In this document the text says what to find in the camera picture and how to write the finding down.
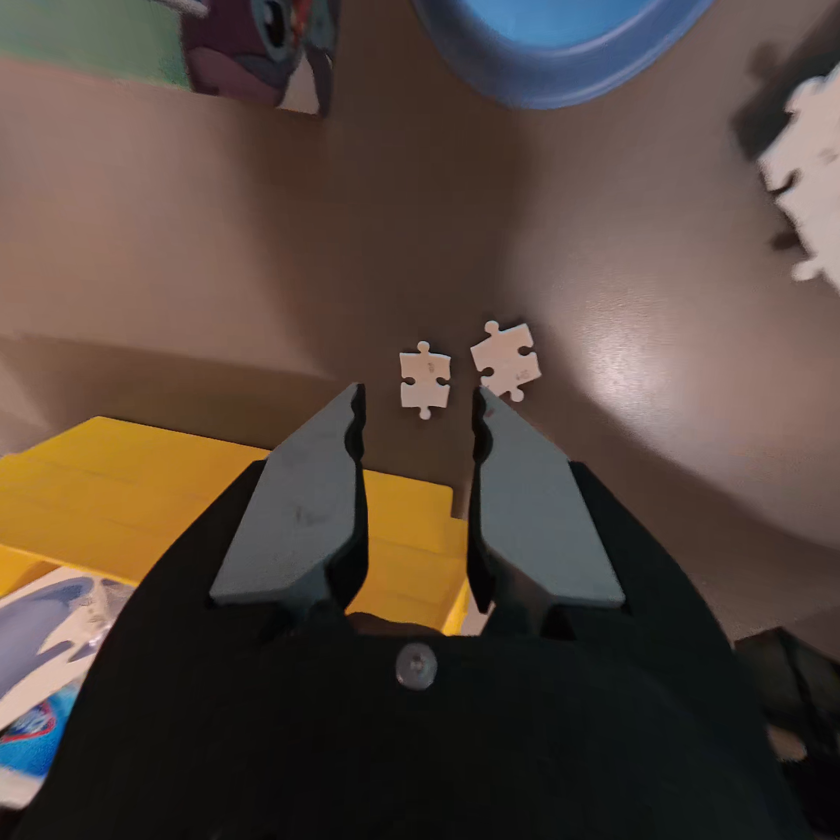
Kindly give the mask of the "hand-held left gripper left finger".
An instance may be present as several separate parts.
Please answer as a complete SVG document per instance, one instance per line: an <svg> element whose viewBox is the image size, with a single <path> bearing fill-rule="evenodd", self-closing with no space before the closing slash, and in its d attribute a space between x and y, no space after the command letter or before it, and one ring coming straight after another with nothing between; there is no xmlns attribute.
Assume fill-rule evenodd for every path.
<svg viewBox="0 0 840 840"><path fill-rule="evenodd" d="M366 400L353 383L266 458L209 595L217 606L347 608L368 572Z"/></svg>

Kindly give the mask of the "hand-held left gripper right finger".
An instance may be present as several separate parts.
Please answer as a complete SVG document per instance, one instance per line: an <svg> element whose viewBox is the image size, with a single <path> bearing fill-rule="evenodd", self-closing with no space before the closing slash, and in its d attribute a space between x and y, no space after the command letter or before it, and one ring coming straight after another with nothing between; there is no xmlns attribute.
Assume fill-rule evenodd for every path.
<svg viewBox="0 0 840 840"><path fill-rule="evenodd" d="M468 577L479 609L618 609L625 594L567 455L486 387L474 391Z"/></svg>

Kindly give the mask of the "assembled white puzzle pieces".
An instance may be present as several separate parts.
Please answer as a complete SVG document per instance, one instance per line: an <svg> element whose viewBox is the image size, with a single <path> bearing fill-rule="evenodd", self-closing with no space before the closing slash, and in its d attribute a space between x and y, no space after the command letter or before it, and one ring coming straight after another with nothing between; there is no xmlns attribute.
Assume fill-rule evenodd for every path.
<svg viewBox="0 0 840 840"><path fill-rule="evenodd" d="M839 290L839 67L788 97L789 121L759 157L765 188L794 227L805 257L791 271Z"/></svg>

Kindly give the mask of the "white puzzle piece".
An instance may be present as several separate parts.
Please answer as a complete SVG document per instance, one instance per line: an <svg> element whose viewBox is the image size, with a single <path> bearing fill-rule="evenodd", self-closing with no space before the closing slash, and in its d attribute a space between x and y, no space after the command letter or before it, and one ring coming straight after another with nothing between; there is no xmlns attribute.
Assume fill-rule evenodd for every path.
<svg viewBox="0 0 840 840"><path fill-rule="evenodd" d="M446 408L450 391L451 357L431 351L428 341L421 340L414 352L400 353L400 398L404 408L415 408L427 421L434 408Z"/></svg>
<svg viewBox="0 0 840 840"><path fill-rule="evenodd" d="M470 348L480 385L494 396L508 395L512 403L521 403L522 387L542 375L528 324L503 329L489 320L484 330L486 338Z"/></svg>

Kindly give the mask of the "cartoon print puzzle box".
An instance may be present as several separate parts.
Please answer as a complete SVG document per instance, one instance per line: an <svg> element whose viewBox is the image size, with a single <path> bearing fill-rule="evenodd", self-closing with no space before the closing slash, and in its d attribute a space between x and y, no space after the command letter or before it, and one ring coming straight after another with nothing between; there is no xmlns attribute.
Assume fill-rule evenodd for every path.
<svg viewBox="0 0 840 840"><path fill-rule="evenodd" d="M2 54L325 117L339 1L2 1Z"/></svg>

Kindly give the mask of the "printed plastic bag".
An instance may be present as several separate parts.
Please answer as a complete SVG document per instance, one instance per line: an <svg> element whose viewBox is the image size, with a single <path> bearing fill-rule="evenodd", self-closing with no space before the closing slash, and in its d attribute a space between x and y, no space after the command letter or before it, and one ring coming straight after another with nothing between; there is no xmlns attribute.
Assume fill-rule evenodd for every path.
<svg viewBox="0 0 840 840"><path fill-rule="evenodd" d="M2 598L2 811L25 809L44 783L82 683L134 590L59 568Z"/></svg>

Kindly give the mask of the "blue round plastic stand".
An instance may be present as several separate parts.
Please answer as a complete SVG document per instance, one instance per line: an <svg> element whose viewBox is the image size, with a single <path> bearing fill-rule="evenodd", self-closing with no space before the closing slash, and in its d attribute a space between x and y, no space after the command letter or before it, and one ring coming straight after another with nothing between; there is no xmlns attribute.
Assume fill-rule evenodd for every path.
<svg viewBox="0 0 840 840"><path fill-rule="evenodd" d="M437 52L479 94L562 109L621 87L674 47L712 1L413 1Z"/></svg>

